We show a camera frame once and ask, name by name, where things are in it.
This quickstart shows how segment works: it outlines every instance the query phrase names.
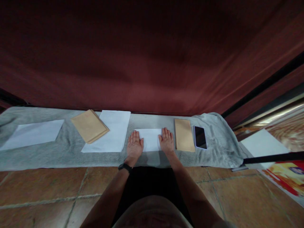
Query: person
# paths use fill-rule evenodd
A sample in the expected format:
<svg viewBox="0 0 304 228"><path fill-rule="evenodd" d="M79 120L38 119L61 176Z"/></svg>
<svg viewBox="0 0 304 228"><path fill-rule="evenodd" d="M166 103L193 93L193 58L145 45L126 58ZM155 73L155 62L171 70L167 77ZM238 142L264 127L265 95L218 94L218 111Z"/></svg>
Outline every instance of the person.
<svg viewBox="0 0 304 228"><path fill-rule="evenodd" d="M171 168L134 167L144 139L133 131L124 165L92 208L88 227L231 227L222 220L179 161L174 137L162 129L159 142Z"/></svg>

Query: wristwatch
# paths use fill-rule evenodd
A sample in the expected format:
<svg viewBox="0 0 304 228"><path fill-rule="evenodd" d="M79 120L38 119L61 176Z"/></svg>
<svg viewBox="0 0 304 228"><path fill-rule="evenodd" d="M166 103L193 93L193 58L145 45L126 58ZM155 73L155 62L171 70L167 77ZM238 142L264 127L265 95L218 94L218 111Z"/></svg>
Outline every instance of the wristwatch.
<svg viewBox="0 0 304 228"><path fill-rule="evenodd" d="M118 166L118 170L121 170L123 168L125 168L126 170L128 170L129 173L131 173L131 171L132 171L132 168L130 166L128 166L126 163L122 163L121 165Z"/></svg>

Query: phone screen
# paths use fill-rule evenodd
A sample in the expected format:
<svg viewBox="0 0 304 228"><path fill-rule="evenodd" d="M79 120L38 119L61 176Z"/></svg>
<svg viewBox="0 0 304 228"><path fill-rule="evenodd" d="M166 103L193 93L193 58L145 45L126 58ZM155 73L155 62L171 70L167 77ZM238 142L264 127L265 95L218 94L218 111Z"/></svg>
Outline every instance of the phone screen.
<svg viewBox="0 0 304 228"><path fill-rule="evenodd" d="M194 127L196 147L207 149L205 130L200 127Z"/></svg>

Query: terracotta floor tile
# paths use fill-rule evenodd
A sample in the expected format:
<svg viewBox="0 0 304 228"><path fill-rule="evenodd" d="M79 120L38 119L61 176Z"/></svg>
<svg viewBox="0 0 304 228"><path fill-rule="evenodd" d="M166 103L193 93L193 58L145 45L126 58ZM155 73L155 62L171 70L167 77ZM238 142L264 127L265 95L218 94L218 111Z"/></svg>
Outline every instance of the terracotta floor tile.
<svg viewBox="0 0 304 228"><path fill-rule="evenodd" d="M223 212L221 209L221 206L219 205L218 199L216 197L214 188L212 186L211 182L203 182L199 183L198 186L202 189L204 195L206 196L207 200L213 208L216 210L216 212L219 214L219 216L224 219Z"/></svg>
<svg viewBox="0 0 304 228"><path fill-rule="evenodd" d="M287 213L288 217L295 225L295 227L304 227L304 208L289 197L285 192L274 185L270 180L263 178L264 183L268 186L270 191L278 199L283 210Z"/></svg>
<svg viewBox="0 0 304 228"><path fill-rule="evenodd" d="M64 227L73 201L0 210L0 227Z"/></svg>
<svg viewBox="0 0 304 228"><path fill-rule="evenodd" d="M117 167L89 168L80 195L102 194L117 172Z"/></svg>
<svg viewBox="0 0 304 228"><path fill-rule="evenodd" d="M86 168L32 169L13 172L0 186L0 205L74 197Z"/></svg>
<svg viewBox="0 0 304 228"><path fill-rule="evenodd" d="M89 199L78 199L71 214L68 227L80 227L98 200L99 197Z"/></svg>
<svg viewBox="0 0 304 228"><path fill-rule="evenodd" d="M185 167L195 182L209 181L210 177L205 167Z"/></svg>
<svg viewBox="0 0 304 228"><path fill-rule="evenodd" d="M0 172L0 183L3 181L3 179L9 174L9 172Z"/></svg>
<svg viewBox="0 0 304 228"><path fill-rule="evenodd" d="M247 169L247 170L237 171L237 172L232 172L231 169L226 169L226 168L208 167L207 169L210 173L210 177L212 180L224 179L224 178L236 177L236 176L247 176L247 175L259 173L255 169Z"/></svg>
<svg viewBox="0 0 304 228"><path fill-rule="evenodd" d="M213 182L226 219L237 227L292 227L259 176Z"/></svg>

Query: tile grout line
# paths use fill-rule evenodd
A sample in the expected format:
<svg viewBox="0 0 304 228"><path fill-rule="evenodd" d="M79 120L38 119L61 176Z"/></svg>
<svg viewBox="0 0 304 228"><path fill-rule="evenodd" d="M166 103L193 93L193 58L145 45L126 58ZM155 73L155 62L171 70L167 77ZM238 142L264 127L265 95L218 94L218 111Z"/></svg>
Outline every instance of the tile grout line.
<svg viewBox="0 0 304 228"><path fill-rule="evenodd" d="M94 194L94 195L83 195L78 196L77 199L90 199L99 197L102 194ZM10 209L10 208L19 208L19 207L28 207L28 206L36 206L36 205L42 205L42 204L52 204L57 202L65 202L65 201L72 201L75 200L76 197L67 197L67 198L57 198L57 199L51 199L51 200L42 200L42 201L36 201L36 202L27 202L27 203L21 203L21 204L8 204L0 206L0 210L2 209Z"/></svg>
<svg viewBox="0 0 304 228"><path fill-rule="evenodd" d="M209 178L210 178L210 180L211 180L211 184L212 184L213 190L214 190L214 192L215 192L216 199L218 200L219 206L220 206L220 208L221 208L221 210L222 210L222 213L223 213L223 216L224 216L224 220L226 220L226 215L225 215L224 208L222 207L222 204L221 204L221 202L220 202L220 200L219 200L218 193L216 192L215 186L214 186L214 184L213 184L213 181L212 181L212 179L211 179L211 175L210 175L209 170L208 170L207 167L206 167L206 170L207 170L208 175L209 175Z"/></svg>
<svg viewBox="0 0 304 228"><path fill-rule="evenodd" d="M6 179L7 179L13 172L14 172L14 171L9 172L9 173L3 178L3 180L2 180L1 183L0 183L0 186L6 181Z"/></svg>
<svg viewBox="0 0 304 228"><path fill-rule="evenodd" d="M226 181L226 180L233 180L233 179L238 179L238 178L244 178L244 177L252 177L252 176L260 176L261 174L250 174L250 175L242 175L242 176L234 176L234 177L228 177L228 178L218 178L215 180L212 180L210 175L210 180L203 180L203 181L197 181L196 183L204 183L204 182L213 182L213 181Z"/></svg>
<svg viewBox="0 0 304 228"><path fill-rule="evenodd" d="M292 220L290 219L290 217L288 216L287 212L284 210L283 206L280 204L279 199L275 196L275 194L270 190L270 188L268 187L268 185L264 182L264 179L262 176L259 176L262 179L263 184L266 186L266 188L268 189L268 191L270 192L270 194L275 198L275 200L277 201L279 207L281 208L281 210L284 212L285 216L287 217L287 219L290 221L290 223L292 224L292 226L294 228L296 228L296 226L294 225L294 223L292 222Z"/></svg>
<svg viewBox="0 0 304 228"><path fill-rule="evenodd" d="M42 205L42 204L52 204L52 203L57 203L57 202L72 201L72 200L75 200L75 199L76 199L76 197L67 197L67 198L42 200L42 201L28 202L28 203L21 203L21 204L9 204L9 205L0 206L0 210L10 209L10 208L27 207L27 206L36 206L36 205Z"/></svg>
<svg viewBox="0 0 304 228"><path fill-rule="evenodd" d="M84 182L85 182L86 176L88 175L88 171L89 171L89 167L86 168L85 175L84 175L84 177L83 177L83 179L82 179L82 182L81 182L81 184L80 184L79 190L78 190L77 195L76 195L76 197L75 197L75 201L74 201L74 203L73 203L73 205L72 205L71 211L70 211L69 216L68 216L68 218L67 218L67 220L66 220L66 224L65 224L64 228L67 228L67 225L69 224L70 217L71 217L71 215L72 215L73 209L74 209L74 207L75 207L75 204L76 204L77 198L78 198L78 196L79 196L79 194L80 194L80 191L81 191L81 189L82 189L82 186L83 186L83 184L84 184Z"/></svg>

